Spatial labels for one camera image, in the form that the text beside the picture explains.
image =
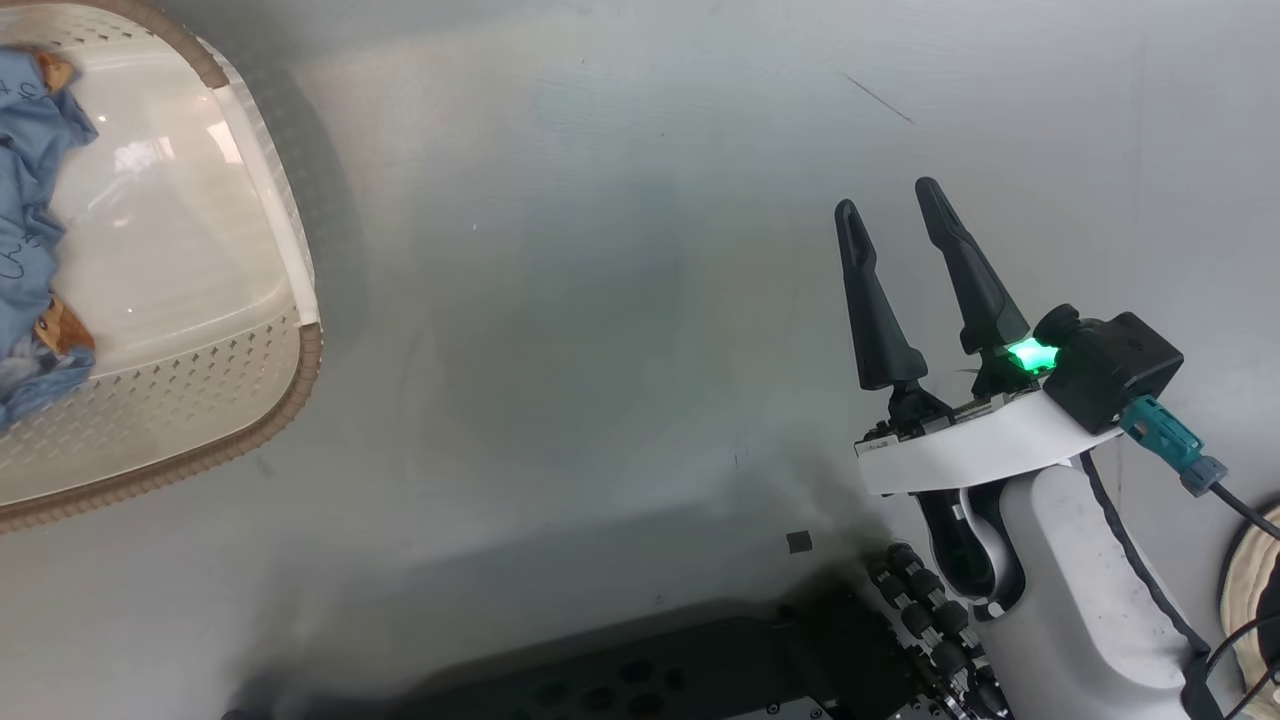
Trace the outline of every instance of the blue cloth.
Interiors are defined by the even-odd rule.
[[[31,53],[0,49],[0,432],[88,378],[93,354],[32,340],[64,229],[49,213],[67,150],[97,137],[65,88],[49,95]]]

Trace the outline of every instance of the cartoon print on cloth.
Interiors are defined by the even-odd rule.
[[[0,432],[70,392],[93,366],[91,341],[58,352],[35,336],[56,305],[50,281],[64,229],[49,213],[54,182],[67,151],[97,137],[65,87],[50,92],[45,72],[65,83],[65,64],[0,49]]]

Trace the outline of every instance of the green light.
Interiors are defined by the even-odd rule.
[[[1057,348],[1041,345],[1033,337],[1010,345],[1009,351],[1018,359],[1018,364],[1029,373],[1039,374],[1052,370],[1057,365]]]

